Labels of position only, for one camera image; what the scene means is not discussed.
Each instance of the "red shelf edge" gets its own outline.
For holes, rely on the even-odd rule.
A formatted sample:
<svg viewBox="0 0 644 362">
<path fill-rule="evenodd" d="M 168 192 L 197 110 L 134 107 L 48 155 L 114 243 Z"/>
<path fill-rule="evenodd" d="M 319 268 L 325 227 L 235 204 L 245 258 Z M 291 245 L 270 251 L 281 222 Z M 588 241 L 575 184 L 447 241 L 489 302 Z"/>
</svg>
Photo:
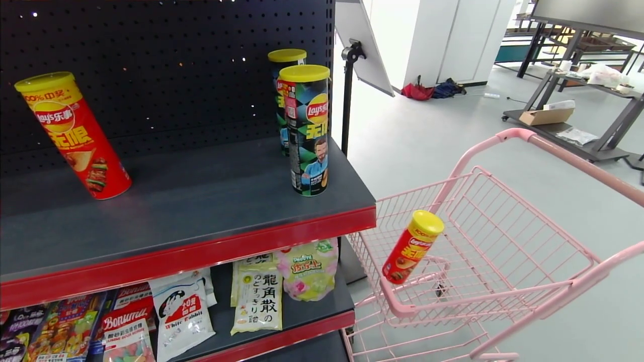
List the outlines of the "red shelf edge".
<svg viewBox="0 0 644 362">
<path fill-rule="evenodd" d="M 309 323 L 308 325 L 303 325 L 280 333 L 275 333 L 253 342 L 244 343 L 237 347 L 228 348 L 227 350 L 223 350 L 218 353 L 194 359 L 193 361 L 245 361 L 246 359 L 261 356 L 262 354 L 288 347 L 299 342 L 304 342 L 308 339 L 312 339 L 335 330 L 351 327 L 354 324 L 355 312 L 353 310 L 349 310 L 348 312 L 338 314 L 337 316 L 322 319 L 321 321 Z"/>
<path fill-rule="evenodd" d="M 54 272 L 0 285 L 0 310 L 62 300 L 92 292 L 231 262 L 375 227 L 375 203 L 347 213 L 150 252 L 112 262 Z"/>
</svg>

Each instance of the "yellow lid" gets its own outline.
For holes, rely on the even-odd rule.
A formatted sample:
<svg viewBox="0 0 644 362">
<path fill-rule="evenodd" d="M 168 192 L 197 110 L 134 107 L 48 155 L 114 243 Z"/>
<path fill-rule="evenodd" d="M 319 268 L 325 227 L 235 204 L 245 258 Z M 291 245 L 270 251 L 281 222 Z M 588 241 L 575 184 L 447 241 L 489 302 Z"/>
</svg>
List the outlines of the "yellow lid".
<svg viewBox="0 0 644 362">
<path fill-rule="evenodd" d="M 45 90 L 72 82 L 74 74 L 68 71 L 57 71 L 55 73 L 47 73 L 43 75 L 36 75 L 35 77 L 27 78 L 14 84 L 15 90 L 20 93 Z"/>
<path fill-rule="evenodd" d="M 307 57 L 307 51 L 302 49 L 279 49 L 269 53 L 269 60 L 276 63 L 294 62 Z"/>
<path fill-rule="evenodd" d="M 302 64 L 287 66 L 279 71 L 279 78 L 286 82 L 316 82 L 323 81 L 331 75 L 331 71 L 322 65 Z"/>
<path fill-rule="evenodd" d="M 427 235 L 438 235 L 445 229 L 445 225 L 438 216 L 425 210 L 413 212 L 412 224 Z"/>
</svg>

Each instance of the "shopping cart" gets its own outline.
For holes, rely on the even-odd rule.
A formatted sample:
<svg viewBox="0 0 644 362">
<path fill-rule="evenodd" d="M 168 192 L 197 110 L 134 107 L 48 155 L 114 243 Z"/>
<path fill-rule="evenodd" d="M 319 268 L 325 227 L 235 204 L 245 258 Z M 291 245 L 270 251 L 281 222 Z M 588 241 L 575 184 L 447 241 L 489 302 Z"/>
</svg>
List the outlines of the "shopping cart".
<svg viewBox="0 0 644 362">
<path fill-rule="evenodd" d="M 474 155 L 515 137 L 644 207 L 644 193 L 527 129 L 477 144 L 447 180 L 379 200 L 377 227 L 349 236 L 373 291 L 356 303 L 356 324 L 343 333 L 352 361 L 514 361 L 518 354 L 499 352 L 500 342 L 644 252 L 640 242 L 601 261 L 485 169 L 462 173 Z M 405 284 L 393 285 L 381 269 L 418 209 L 439 216 L 445 230 Z M 421 337 L 405 339 L 404 327 Z"/>
</svg>

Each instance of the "cable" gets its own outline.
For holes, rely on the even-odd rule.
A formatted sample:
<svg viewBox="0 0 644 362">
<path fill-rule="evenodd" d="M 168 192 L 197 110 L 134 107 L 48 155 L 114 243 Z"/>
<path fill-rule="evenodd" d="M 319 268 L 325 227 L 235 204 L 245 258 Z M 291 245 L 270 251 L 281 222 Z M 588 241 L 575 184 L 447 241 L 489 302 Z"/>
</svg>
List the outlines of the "cable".
<svg viewBox="0 0 644 362">
<path fill-rule="evenodd" d="M 527 103 L 527 102 L 526 102 L 526 101 L 524 101 L 524 100 L 518 100 L 518 99 L 511 98 L 511 97 L 506 97 L 506 99 L 507 99 L 507 100 L 513 100 L 513 101 L 515 101 L 515 102 L 519 102 L 519 103 Z"/>
</svg>

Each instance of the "snack bag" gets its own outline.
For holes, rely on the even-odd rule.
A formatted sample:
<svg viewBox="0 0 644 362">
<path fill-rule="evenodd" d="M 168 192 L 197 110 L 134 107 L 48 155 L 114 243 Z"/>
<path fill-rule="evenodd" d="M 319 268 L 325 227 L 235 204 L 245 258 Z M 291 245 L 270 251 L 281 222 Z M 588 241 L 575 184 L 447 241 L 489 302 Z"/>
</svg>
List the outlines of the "snack bag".
<svg viewBox="0 0 644 362">
<path fill-rule="evenodd" d="M 231 336 L 260 329 L 282 330 L 282 277 L 279 272 L 276 269 L 240 269 L 238 277 L 239 299 Z"/>
<path fill-rule="evenodd" d="M 124 308 L 130 303 L 134 303 L 139 300 L 144 301 L 144 303 L 147 303 L 152 308 L 155 306 L 155 302 L 152 300 L 152 291 L 150 290 L 150 285 L 147 282 L 119 288 L 113 309 L 118 310 Z M 154 313 L 151 313 L 147 317 L 147 330 L 150 332 L 156 330 Z"/>
<path fill-rule="evenodd" d="M 337 239 L 319 240 L 275 253 L 284 291 L 295 300 L 318 301 L 336 286 Z"/>
<path fill-rule="evenodd" d="M 40 304 L 7 312 L 7 316 L 11 314 L 11 318 L 3 325 L 0 338 L 1 362 L 20 362 L 23 359 L 33 334 L 43 322 L 47 306 Z"/>
<path fill-rule="evenodd" d="M 113 310 L 103 319 L 105 353 L 103 362 L 155 362 L 147 321 L 154 305 L 144 300 Z"/>
<path fill-rule="evenodd" d="M 105 298 L 106 293 L 101 292 L 52 303 L 24 362 L 85 361 Z"/>
<path fill-rule="evenodd" d="M 239 290 L 239 271 L 252 271 L 252 270 L 268 270 L 275 269 L 277 260 L 272 252 L 268 254 L 261 254 L 251 256 L 241 260 L 236 260 L 232 263 L 232 291 L 231 291 L 231 307 L 237 307 L 237 297 Z"/>
<path fill-rule="evenodd" d="M 208 307 L 212 307 L 213 305 L 217 304 L 217 299 L 214 297 L 213 280 L 210 278 L 210 268 L 203 268 L 192 272 L 181 272 L 179 274 L 166 276 L 161 279 L 165 280 L 167 283 L 171 283 L 173 281 L 188 278 L 188 274 L 192 274 L 196 279 L 204 279 L 205 297 Z"/>
<path fill-rule="evenodd" d="M 9 313 L 9 310 L 3 310 L 2 312 L 0 312 L 0 327 L 5 325 L 5 322 L 7 321 L 7 319 L 9 319 Z"/>
<path fill-rule="evenodd" d="M 205 276 L 183 273 L 149 282 L 159 317 L 156 360 L 166 362 L 214 336 L 206 305 Z"/>
<path fill-rule="evenodd" d="M 116 295 L 115 291 L 109 291 L 107 292 L 107 297 L 105 298 L 105 303 L 103 304 L 103 308 L 101 308 L 99 312 L 99 316 L 97 320 L 102 321 L 103 318 L 107 313 L 109 313 L 112 310 L 112 307 L 114 306 L 114 297 Z M 90 351 L 89 354 L 94 356 L 97 354 L 102 354 L 104 350 L 104 345 L 105 341 L 103 340 L 103 324 L 100 323 L 99 327 L 96 329 L 96 333 L 94 333 L 94 336 L 91 339 L 90 342 Z"/>
</svg>

